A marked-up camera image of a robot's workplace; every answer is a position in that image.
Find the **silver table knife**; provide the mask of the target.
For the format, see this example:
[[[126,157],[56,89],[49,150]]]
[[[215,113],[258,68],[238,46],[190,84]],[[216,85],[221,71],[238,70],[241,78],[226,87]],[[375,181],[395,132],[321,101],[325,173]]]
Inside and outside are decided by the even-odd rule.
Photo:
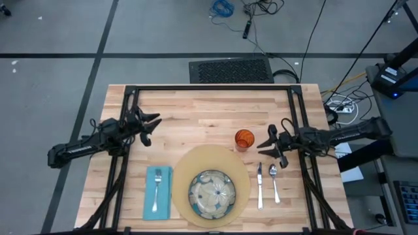
[[[257,209],[263,209],[263,176],[262,176],[262,162],[259,162],[257,166],[257,184],[258,184],[258,201],[257,201]]]

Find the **black diagonal mast beam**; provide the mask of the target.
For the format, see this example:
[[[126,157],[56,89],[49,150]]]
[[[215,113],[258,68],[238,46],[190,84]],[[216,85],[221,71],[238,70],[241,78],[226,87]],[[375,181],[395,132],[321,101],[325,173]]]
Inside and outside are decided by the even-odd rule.
[[[388,62],[388,67],[392,69],[398,69],[409,59],[411,59],[416,53],[418,53],[418,38],[406,46],[399,54],[397,54],[392,60]]]
[[[391,155],[393,147],[389,140],[376,140],[367,146],[338,159],[340,172],[351,170],[357,166],[379,159],[382,155]]]

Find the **silver spoon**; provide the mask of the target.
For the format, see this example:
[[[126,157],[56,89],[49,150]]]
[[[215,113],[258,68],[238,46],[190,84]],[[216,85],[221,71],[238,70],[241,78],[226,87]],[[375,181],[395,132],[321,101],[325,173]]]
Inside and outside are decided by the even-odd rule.
[[[278,187],[276,183],[276,176],[277,176],[278,170],[275,164],[271,164],[269,167],[269,175],[272,178],[272,183],[274,187],[274,200],[276,204],[279,204],[281,202],[279,193],[278,193]]]

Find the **silver fork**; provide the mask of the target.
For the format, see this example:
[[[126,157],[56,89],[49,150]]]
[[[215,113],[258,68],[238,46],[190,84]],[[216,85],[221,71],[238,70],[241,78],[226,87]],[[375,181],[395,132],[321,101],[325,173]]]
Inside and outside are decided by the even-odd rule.
[[[162,172],[160,168],[157,168],[155,170],[155,178],[154,178],[154,182],[155,182],[155,194],[154,194],[154,198],[153,198],[153,206],[152,206],[152,212],[156,213],[158,210],[158,191],[159,191],[159,184],[162,181]]]

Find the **teal cloth napkin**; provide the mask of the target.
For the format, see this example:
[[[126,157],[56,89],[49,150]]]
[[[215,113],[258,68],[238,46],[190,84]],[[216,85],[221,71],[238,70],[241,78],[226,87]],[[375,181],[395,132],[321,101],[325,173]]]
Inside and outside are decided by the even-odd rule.
[[[153,198],[155,194],[155,170],[161,169],[162,181],[158,191],[158,210],[152,212]],[[171,211],[171,191],[172,191],[172,167],[171,166],[149,166],[146,170],[146,190],[144,196],[143,220],[168,220]]]

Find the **orange faceted plastic cup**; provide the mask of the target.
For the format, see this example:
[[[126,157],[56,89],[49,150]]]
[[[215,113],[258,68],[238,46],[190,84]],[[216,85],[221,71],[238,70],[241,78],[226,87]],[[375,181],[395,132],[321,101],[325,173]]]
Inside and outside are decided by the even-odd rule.
[[[241,129],[235,134],[234,141],[236,144],[236,149],[243,152],[254,144],[255,137],[251,131],[247,129]]]

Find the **patterned ceramic bowl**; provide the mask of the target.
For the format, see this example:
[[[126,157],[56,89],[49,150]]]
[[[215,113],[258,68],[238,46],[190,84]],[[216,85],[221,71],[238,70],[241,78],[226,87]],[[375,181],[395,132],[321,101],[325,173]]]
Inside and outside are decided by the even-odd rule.
[[[236,188],[225,173],[206,170],[193,178],[188,196],[189,203],[197,215],[209,220],[221,219],[235,205]]]

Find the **round woven straw placemat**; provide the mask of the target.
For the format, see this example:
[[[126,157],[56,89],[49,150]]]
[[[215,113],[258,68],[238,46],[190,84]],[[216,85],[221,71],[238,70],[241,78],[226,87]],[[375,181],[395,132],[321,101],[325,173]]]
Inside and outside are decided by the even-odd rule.
[[[232,210],[221,219],[204,219],[197,215],[189,203],[189,186],[193,178],[206,170],[218,170],[230,177],[236,188]],[[218,145],[203,145],[188,151],[172,173],[172,201],[180,215],[198,227],[217,228],[235,220],[248,204],[251,184],[248,170],[233,151]]]

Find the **black keyboard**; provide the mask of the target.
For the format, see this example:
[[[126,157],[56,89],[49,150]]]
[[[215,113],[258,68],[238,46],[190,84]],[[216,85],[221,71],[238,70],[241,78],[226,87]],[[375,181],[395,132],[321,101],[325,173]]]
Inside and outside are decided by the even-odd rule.
[[[393,181],[405,223],[418,225],[418,182]]]

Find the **white paper sheet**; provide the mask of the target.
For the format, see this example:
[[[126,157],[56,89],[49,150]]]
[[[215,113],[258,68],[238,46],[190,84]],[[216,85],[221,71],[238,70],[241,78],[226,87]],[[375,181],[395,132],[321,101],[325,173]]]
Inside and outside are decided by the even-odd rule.
[[[349,147],[349,144],[347,142],[338,144],[335,147],[335,156],[338,159],[341,159],[342,157],[345,157],[349,153],[352,153],[351,148]],[[351,181],[359,181],[363,180],[364,176],[358,166],[355,168],[352,168],[350,170],[346,170],[345,172],[340,172],[342,181],[344,183],[351,182]]]

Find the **black device with blue light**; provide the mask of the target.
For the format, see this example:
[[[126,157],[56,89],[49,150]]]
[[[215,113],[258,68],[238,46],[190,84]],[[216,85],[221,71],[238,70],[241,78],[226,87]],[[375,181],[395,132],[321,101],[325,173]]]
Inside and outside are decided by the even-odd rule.
[[[411,72],[386,67],[378,72],[372,88],[391,99],[397,99],[407,92],[418,93],[418,67]]]

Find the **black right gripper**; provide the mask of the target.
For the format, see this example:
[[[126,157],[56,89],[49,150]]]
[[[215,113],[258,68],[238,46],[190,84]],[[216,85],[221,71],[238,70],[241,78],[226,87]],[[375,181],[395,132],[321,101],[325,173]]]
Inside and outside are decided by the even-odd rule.
[[[287,132],[278,133],[276,126],[273,124],[268,126],[268,135],[269,139],[259,144],[257,148],[266,148],[269,146],[273,146],[273,148],[261,150],[258,151],[258,153],[261,155],[267,155],[275,159],[279,159],[281,168],[286,168],[289,162],[284,152],[292,150],[291,135]]]

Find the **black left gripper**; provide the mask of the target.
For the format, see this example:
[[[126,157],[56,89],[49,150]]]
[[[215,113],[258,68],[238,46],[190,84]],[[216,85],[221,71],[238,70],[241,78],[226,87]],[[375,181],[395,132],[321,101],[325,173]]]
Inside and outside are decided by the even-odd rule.
[[[140,135],[140,141],[146,146],[151,146],[148,138],[154,129],[162,122],[160,114],[145,114],[138,106],[132,106],[127,111],[126,122],[128,129],[134,134]]]

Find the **black aluminium table frame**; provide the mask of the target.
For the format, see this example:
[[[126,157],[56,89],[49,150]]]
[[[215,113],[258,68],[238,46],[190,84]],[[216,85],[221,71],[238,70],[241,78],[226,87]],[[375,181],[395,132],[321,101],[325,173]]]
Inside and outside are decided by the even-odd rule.
[[[278,161],[259,155],[256,146],[268,138],[267,127],[275,124],[283,131],[280,121],[291,119],[286,90],[246,88],[232,90],[197,86],[179,90],[139,91],[139,106],[144,113],[160,113],[162,122],[150,136],[152,145],[144,147],[140,140],[131,146],[127,177],[123,190],[118,230],[131,227],[133,231],[200,232],[296,232],[310,227],[308,208],[297,152],[287,152],[287,168],[281,170]],[[308,125],[328,129],[319,88],[316,84],[301,85]],[[234,136],[240,129],[255,135],[255,143],[245,152],[236,151]],[[204,144],[215,144],[234,151],[246,165],[251,182],[249,202],[240,216],[223,227],[201,228],[186,221],[172,203],[170,219],[144,221],[144,192],[148,166],[170,165],[173,168],[189,150]],[[263,167],[263,210],[257,209],[257,165]],[[277,184],[280,204],[274,203],[273,184],[268,167],[278,166]],[[111,158],[98,153],[91,158],[82,199],[73,227],[81,227],[103,200],[108,181]],[[323,194],[333,210],[346,224],[353,227],[344,186],[336,159],[318,157],[317,167]]]

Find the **white power strip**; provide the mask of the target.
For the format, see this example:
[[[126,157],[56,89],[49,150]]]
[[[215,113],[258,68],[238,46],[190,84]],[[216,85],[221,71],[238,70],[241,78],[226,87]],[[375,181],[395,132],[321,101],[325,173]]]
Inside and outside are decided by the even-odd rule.
[[[346,114],[352,115],[352,119],[350,121],[336,121],[337,124],[340,125],[350,125],[352,124],[359,115],[359,106],[357,102],[349,98],[348,96],[344,95],[333,95],[330,100],[326,103],[326,105],[332,110],[335,111],[337,114]]]

